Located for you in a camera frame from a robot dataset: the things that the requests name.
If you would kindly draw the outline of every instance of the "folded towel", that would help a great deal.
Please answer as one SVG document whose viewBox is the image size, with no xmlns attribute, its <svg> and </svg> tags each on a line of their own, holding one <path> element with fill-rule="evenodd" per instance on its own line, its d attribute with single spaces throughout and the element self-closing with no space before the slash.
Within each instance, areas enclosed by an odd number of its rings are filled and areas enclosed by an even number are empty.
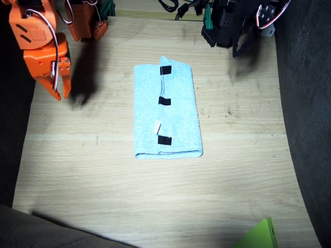
<svg viewBox="0 0 331 248">
<path fill-rule="evenodd" d="M 161 57 L 134 67 L 134 152 L 137 159 L 202 155 L 191 67 Z"/>
</svg>

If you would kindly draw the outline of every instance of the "wooden table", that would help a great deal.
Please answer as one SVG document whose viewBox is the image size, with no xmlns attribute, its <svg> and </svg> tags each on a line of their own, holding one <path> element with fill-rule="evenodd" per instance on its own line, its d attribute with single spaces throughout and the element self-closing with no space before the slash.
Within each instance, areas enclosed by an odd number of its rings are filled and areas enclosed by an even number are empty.
<svg viewBox="0 0 331 248">
<path fill-rule="evenodd" d="M 149 19 L 167 19 L 175 20 L 177 11 L 169 13 L 161 6 L 158 0 L 115 0 L 116 16 L 118 17 L 135 17 Z M 170 0 L 163 0 L 169 6 L 174 6 Z M 188 1 L 178 0 L 179 7 Z M 180 20 L 202 21 L 203 14 L 197 16 L 194 7 L 190 7 Z"/>
<path fill-rule="evenodd" d="M 272 216 L 282 247 L 318 247 L 289 152 L 274 38 L 253 59 L 233 59 L 201 27 L 116 17 L 92 44 L 65 31 L 72 93 L 95 92 L 80 106 L 36 85 L 14 208 L 143 248 L 230 247 Z M 192 66 L 200 158 L 134 158 L 133 67 L 161 55 Z"/>
</svg>

